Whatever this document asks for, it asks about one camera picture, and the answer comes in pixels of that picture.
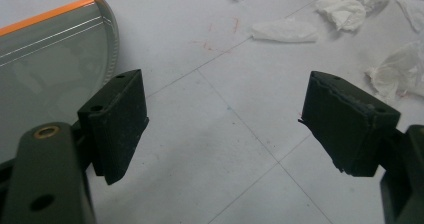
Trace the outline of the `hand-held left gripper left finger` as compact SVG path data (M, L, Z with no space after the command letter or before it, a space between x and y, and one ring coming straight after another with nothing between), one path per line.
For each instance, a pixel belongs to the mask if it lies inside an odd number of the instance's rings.
M79 147L84 162L108 185L129 167L149 118L140 69L113 77L77 112Z

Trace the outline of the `grey bin with orange rim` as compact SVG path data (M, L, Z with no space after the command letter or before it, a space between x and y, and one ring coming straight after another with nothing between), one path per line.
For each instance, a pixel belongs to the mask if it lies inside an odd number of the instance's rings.
M72 123L113 76L118 24L106 0L79 0L0 28L0 163L44 123Z

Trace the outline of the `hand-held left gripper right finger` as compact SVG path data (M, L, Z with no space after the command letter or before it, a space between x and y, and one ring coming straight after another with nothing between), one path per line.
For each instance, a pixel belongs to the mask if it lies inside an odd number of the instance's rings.
M310 73L300 122L340 171L372 177L377 151L396 131L400 113L350 82L328 73Z

